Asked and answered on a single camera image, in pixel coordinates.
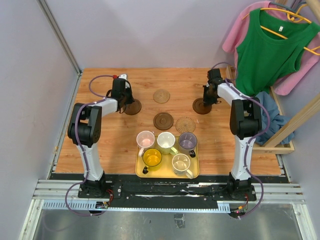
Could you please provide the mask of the dark brown coaster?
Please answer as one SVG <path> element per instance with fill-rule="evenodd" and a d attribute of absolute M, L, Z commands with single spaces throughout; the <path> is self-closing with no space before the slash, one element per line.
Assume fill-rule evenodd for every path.
<path fill-rule="evenodd" d="M 124 113 L 130 116 L 138 114 L 142 109 L 142 104 L 138 99 L 134 99 L 133 103 L 126 104 Z"/>
<path fill-rule="evenodd" d="M 193 101 L 192 108 L 197 114 L 200 115 L 206 115 L 212 110 L 212 106 L 210 104 L 205 105 L 204 99 L 201 97 Z"/>
<path fill-rule="evenodd" d="M 174 119 L 167 112 L 160 112 L 153 118 L 154 126 L 161 131 L 170 129 L 174 124 Z"/>

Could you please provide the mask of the woven coaster front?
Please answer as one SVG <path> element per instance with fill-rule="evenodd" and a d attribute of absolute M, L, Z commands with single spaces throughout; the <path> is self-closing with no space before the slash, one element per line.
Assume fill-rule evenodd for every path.
<path fill-rule="evenodd" d="M 196 129 L 196 124 L 190 117 L 183 116 L 176 121 L 175 128 L 181 134 L 192 133 Z"/>

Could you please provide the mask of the woven coaster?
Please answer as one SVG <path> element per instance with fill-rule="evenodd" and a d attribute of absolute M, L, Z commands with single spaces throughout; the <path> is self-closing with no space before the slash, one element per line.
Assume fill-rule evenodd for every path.
<path fill-rule="evenodd" d="M 196 129 L 196 124 L 190 117 L 183 116 L 176 121 L 175 128 L 181 134 L 192 133 Z"/>
<path fill-rule="evenodd" d="M 165 89 L 158 89 L 153 94 L 153 100 L 156 103 L 164 104 L 170 99 L 170 93 Z"/>

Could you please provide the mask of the woven coaster back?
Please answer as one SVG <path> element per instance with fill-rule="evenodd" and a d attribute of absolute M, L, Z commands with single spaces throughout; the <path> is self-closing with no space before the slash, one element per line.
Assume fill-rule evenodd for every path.
<path fill-rule="evenodd" d="M 165 89 L 158 89 L 153 94 L 153 100 L 156 103 L 164 104 L 170 99 L 170 93 Z"/>

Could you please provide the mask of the purple black cup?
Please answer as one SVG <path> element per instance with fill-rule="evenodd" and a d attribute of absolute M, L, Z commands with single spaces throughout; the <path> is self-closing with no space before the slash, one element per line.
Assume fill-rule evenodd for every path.
<path fill-rule="evenodd" d="M 182 154 L 195 158 L 195 148 L 197 143 L 197 137 L 193 133 L 184 132 L 178 137 L 178 150 Z"/>

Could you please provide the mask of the pink cup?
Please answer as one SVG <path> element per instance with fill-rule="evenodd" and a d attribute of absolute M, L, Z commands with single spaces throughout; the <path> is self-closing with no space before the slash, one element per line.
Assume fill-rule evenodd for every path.
<path fill-rule="evenodd" d="M 155 146 L 155 135 L 148 130 L 141 131 L 136 137 L 136 143 L 138 145 L 138 156 L 142 157 L 144 152 Z"/>

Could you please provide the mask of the white cream cup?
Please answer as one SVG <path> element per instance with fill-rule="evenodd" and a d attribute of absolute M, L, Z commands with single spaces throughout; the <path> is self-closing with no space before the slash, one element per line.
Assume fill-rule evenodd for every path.
<path fill-rule="evenodd" d="M 176 138 L 170 132 L 162 132 L 157 137 L 159 151 L 164 154 L 177 155 L 178 150 L 175 148 Z"/>

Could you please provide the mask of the beige cup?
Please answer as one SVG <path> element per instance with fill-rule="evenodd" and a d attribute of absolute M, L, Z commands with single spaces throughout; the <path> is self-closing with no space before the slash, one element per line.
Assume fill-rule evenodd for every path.
<path fill-rule="evenodd" d="M 174 155 L 171 164 L 172 170 L 177 176 L 186 176 L 189 179 L 194 178 L 194 174 L 190 170 L 191 160 L 187 155 L 183 153 Z"/>

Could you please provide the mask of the yellow black cup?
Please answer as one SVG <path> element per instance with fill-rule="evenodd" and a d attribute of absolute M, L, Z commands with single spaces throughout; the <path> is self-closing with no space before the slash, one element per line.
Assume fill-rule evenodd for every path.
<path fill-rule="evenodd" d="M 162 153 L 156 148 L 150 148 L 146 150 L 142 156 L 144 168 L 142 173 L 146 175 L 148 172 L 154 172 L 162 166 Z"/>

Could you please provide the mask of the blue cloth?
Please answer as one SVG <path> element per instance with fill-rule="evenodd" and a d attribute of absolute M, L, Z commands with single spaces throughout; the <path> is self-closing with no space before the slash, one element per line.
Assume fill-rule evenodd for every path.
<path fill-rule="evenodd" d="M 270 124 L 268 130 L 262 135 L 258 136 L 255 140 L 255 143 L 262 146 L 264 145 L 276 132 L 278 132 L 287 122 L 291 119 L 288 116 L 280 115 L 279 108 L 275 102 L 275 100 L 265 91 L 259 92 L 256 96 L 259 99 L 260 104 L 267 110 Z M 268 118 L 266 113 L 262 108 L 260 108 L 261 112 L 261 123 L 262 123 L 262 131 L 266 128 L 268 123 Z M 295 134 L 292 132 L 285 139 L 283 139 L 280 144 L 285 145 L 289 144 L 290 141 L 294 138 Z"/>

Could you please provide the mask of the green tank top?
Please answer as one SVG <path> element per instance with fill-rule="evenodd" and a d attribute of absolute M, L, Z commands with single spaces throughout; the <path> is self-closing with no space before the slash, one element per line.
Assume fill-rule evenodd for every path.
<path fill-rule="evenodd" d="M 277 92 L 287 95 L 318 61 L 306 48 L 317 45 L 320 26 L 285 21 L 261 8 L 252 10 L 247 19 L 246 36 L 236 48 L 236 88 L 255 96 L 277 84 Z"/>

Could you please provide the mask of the yellow plastic tray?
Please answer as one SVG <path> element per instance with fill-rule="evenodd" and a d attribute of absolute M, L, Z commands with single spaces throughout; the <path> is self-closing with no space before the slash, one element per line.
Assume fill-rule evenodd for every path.
<path fill-rule="evenodd" d="M 158 144 L 157 144 L 157 138 L 158 136 L 155 136 L 155 143 L 154 147 L 155 149 L 159 150 Z M 179 151 L 179 144 L 178 144 L 178 138 L 179 136 L 175 136 L 175 144 L 174 147 L 178 150 L 178 154 L 181 154 Z M 173 167 L 172 167 L 172 158 L 174 155 L 172 154 L 162 154 L 162 163 L 161 167 L 157 171 L 150 171 L 147 174 L 143 174 L 143 168 L 145 167 L 145 164 L 143 162 L 143 156 L 139 157 L 138 156 L 138 151 L 139 147 L 137 146 L 137 151 L 136 151 L 136 163 L 135 163 L 135 174 L 140 177 L 140 178 L 174 178 L 174 179 L 188 179 L 185 175 L 183 176 L 178 176 L 173 172 Z M 199 167 L 199 154 L 198 154 L 198 141 L 197 141 L 197 146 L 195 148 L 195 153 L 196 157 L 191 158 L 189 155 L 187 155 L 190 159 L 190 170 L 194 174 L 194 178 L 198 177 L 200 174 L 200 167 Z"/>

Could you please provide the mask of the pink t-shirt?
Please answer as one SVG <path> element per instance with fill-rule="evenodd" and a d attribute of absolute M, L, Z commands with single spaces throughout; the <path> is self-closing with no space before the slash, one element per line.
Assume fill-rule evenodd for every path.
<path fill-rule="evenodd" d="M 251 11 L 259 8 L 276 8 L 277 6 L 270 0 L 263 0 L 252 3 L 247 6 L 233 23 L 230 31 L 228 32 L 226 39 L 222 45 L 222 49 L 226 53 L 234 55 L 234 64 L 238 64 L 237 47 L 243 42 L 249 27 L 249 18 L 245 17 Z M 278 78 L 275 83 L 272 84 L 276 94 L 285 96 L 288 95 L 293 88 L 303 79 L 307 72 L 318 62 L 320 57 L 309 51 L 305 51 L 301 58 L 300 69 L 297 72 L 288 74 L 282 78 Z"/>

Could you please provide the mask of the grey hanger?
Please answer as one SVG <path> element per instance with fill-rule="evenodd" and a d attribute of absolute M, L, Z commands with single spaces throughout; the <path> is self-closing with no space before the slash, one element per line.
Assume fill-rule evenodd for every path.
<path fill-rule="evenodd" d="M 277 5 L 283 9 L 299 14 L 301 9 L 305 7 L 307 3 L 305 0 L 272 0 L 274 5 Z"/>

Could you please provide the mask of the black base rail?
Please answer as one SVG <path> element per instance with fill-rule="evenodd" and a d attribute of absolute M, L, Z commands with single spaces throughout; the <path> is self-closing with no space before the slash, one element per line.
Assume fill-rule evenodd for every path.
<path fill-rule="evenodd" d="M 177 210 L 216 209 L 218 201 L 247 204 L 257 200 L 252 180 L 236 186 L 226 175 L 200 175 L 195 179 L 141 178 L 132 174 L 108 174 L 102 182 L 82 183 L 79 174 L 53 173 L 49 189 L 72 187 L 71 199 L 95 199 L 96 207 Z"/>

